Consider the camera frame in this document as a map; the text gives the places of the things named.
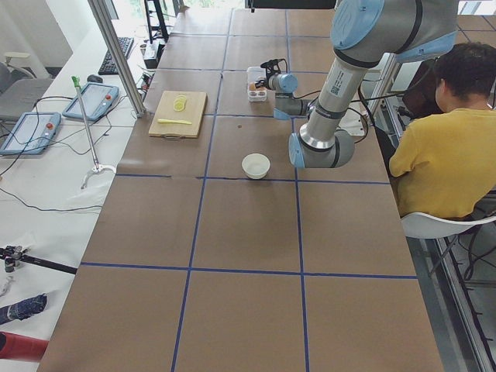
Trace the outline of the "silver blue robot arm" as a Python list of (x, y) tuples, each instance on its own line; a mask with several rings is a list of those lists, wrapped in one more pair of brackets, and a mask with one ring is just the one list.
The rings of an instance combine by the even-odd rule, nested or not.
[(288, 155), (296, 168), (335, 168), (353, 156), (352, 136), (339, 123), (366, 73), (385, 53), (400, 63), (441, 56), (456, 39), (456, 1), (342, 1), (332, 20), (335, 59), (314, 105), (296, 99), (292, 74), (268, 74), (276, 93), (275, 116), (307, 115), (290, 135)]

